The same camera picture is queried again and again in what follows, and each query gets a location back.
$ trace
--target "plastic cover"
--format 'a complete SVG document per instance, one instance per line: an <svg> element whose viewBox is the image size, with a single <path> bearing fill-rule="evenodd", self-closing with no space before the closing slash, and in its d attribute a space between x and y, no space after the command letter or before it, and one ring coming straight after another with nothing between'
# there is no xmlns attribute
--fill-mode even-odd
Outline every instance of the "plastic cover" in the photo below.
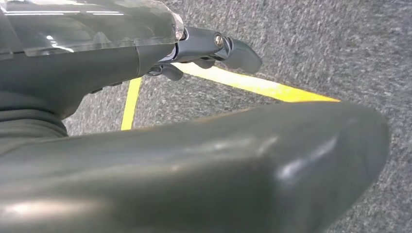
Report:
<svg viewBox="0 0 412 233"><path fill-rule="evenodd" d="M28 56L174 44L184 30L181 17L155 0L0 0L0 6Z"/></svg>
<svg viewBox="0 0 412 233"><path fill-rule="evenodd" d="M13 58L13 53L8 48L6 40L0 33L0 61Z"/></svg>

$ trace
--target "yellow line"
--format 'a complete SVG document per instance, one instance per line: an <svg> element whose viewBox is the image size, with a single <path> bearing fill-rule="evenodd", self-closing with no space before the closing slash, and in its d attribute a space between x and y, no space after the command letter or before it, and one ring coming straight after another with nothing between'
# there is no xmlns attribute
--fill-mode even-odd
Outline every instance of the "yellow line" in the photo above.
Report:
<svg viewBox="0 0 412 233"><path fill-rule="evenodd" d="M232 87L240 88L253 93L272 97L284 102L307 102L307 101L331 101L339 102L339 100L311 93L309 91L300 90L280 83L275 83L265 79L260 79L252 76L232 73L224 69L212 67L210 69L202 69L194 63L173 64L186 74L215 81ZM129 91L127 93L126 106L124 108L123 122L121 130L130 130L133 125L135 116L136 103L139 95L141 78L130 81Z"/></svg>
<svg viewBox="0 0 412 233"><path fill-rule="evenodd" d="M130 130L132 128L137 99L139 97L141 79L142 78L133 79L129 83L129 91L127 92L126 106L124 107L121 130Z"/></svg>
<svg viewBox="0 0 412 233"><path fill-rule="evenodd" d="M290 86L282 85L272 81L236 74L217 67L202 69L194 63L174 64L186 74L198 76L207 80L215 81L246 91L254 92L264 96L272 97L285 102L307 102L307 101L332 101L339 100L300 90Z"/></svg>

